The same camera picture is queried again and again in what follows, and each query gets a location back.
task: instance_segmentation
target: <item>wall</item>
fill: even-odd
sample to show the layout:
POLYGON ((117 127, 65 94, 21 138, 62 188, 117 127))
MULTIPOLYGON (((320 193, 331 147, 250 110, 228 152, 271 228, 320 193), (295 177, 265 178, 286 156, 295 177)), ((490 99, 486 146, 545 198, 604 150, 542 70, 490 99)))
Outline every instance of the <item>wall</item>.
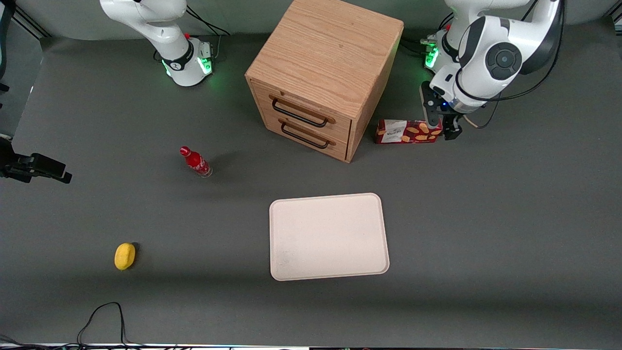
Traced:
MULTIPOLYGON (((401 19, 407 28, 433 28, 450 12, 441 0, 347 0, 401 19)), ((569 24, 599 18, 616 0, 567 0, 569 24)), ((98 0, 18 0, 18 5, 55 36, 85 40, 130 39, 140 35, 106 17, 98 0)), ((206 21, 230 32, 271 32, 291 0, 188 0, 206 21)), ((521 17, 526 7, 500 12, 521 17)), ((178 21, 191 34, 207 31, 186 15, 178 21)))
POLYGON ((6 72, 2 77, 2 83, 10 90, 0 93, 0 134, 15 135, 30 89, 41 68, 42 57, 39 40, 11 21, 6 35, 6 72))

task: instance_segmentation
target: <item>red box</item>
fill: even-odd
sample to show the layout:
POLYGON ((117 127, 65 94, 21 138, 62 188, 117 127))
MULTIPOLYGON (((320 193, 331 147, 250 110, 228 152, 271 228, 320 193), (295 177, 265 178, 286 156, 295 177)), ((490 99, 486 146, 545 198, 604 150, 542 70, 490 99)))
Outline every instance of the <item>red box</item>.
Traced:
POLYGON ((424 120, 380 119, 376 128, 376 143, 433 143, 443 128, 429 128, 424 120))

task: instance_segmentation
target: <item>green led light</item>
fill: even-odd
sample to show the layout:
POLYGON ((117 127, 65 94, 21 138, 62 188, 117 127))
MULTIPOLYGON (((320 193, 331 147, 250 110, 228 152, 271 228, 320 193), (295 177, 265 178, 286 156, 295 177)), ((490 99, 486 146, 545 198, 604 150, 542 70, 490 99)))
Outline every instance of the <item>green led light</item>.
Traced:
POLYGON ((205 75, 211 73, 211 60, 210 59, 202 59, 201 57, 197 57, 197 62, 201 65, 201 69, 205 75))
POLYGON ((162 60, 162 65, 166 69, 166 75, 170 76, 169 68, 166 66, 166 63, 164 63, 164 60, 162 60))
POLYGON ((439 50, 435 47, 425 57, 425 65, 428 66, 428 68, 434 67, 434 63, 436 63, 436 58, 438 56, 439 56, 439 50))

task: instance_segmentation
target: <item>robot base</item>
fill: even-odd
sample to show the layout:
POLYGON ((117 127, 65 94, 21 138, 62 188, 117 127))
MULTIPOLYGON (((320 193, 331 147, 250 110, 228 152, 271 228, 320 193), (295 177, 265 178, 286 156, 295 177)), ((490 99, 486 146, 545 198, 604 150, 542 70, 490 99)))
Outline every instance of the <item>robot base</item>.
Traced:
POLYGON ((194 56, 183 70, 169 69, 166 64, 162 62, 166 68, 166 74, 168 74, 177 85, 183 87, 191 87, 202 82, 203 79, 213 71, 210 43, 202 42, 197 38, 190 38, 188 41, 194 46, 194 56))
POLYGON ((445 33, 447 33, 447 31, 445 29, 441 29, 434 34, 428 35, 427 38, 427 40, 435 42, 436 45, 432 51, 425 56, 424 67, 434 73, 438 73, 439 70, 446 65, 452 65, 456 67, 456 69, 460 68, 460 64, 454 62, 452 57, 445 50, 443 50, 442 45, 440 45, 445 33))

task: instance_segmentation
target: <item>drawer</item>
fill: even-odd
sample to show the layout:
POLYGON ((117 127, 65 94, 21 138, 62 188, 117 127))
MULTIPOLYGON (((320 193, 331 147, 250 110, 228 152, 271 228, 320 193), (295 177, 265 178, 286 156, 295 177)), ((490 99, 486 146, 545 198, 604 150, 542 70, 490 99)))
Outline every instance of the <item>drawer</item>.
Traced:
POLYGON ((299 126, 331 140, 348 142, 350 120, 342 116, 320 113, 306 103, 295 102, 286 93, 253 81, 253 90, 265 119, 287 119, 288 125, 299 126))
POLYGON ((327 154, 340 161, 345 160, 348 144, 341 140, 333 140, 318 135, 315 130, 310 130, 291 122, 287 118, 268 118, 265 120, 266 128, 290 140, 304 144, 318 152, 327 154))

